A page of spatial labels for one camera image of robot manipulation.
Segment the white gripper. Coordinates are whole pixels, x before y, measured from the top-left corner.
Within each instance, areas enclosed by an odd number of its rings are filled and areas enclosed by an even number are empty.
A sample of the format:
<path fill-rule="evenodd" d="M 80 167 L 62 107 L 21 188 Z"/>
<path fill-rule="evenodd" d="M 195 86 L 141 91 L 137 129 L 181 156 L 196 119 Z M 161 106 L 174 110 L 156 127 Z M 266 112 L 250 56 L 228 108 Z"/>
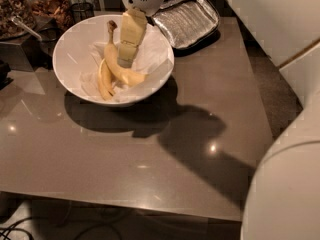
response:
<path fill-rule="evenodd" d="M 144 38 L 147 16 L 153 16 L 164 0 L 122 0 L 126 9 L 121 19 L 118 64 L 130 68 Z"/>

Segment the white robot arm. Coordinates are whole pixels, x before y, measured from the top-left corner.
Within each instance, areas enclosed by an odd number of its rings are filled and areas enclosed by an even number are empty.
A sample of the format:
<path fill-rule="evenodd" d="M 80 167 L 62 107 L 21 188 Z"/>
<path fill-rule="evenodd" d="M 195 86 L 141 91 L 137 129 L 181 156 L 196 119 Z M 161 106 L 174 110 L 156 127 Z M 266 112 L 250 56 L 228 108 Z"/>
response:
<path fill-rule="evenodd" d="M 251 184 L 241 240 L 320 240 L 320 0 L 215 0 L 277 68 L 263 78 L 278 135 Z"/>

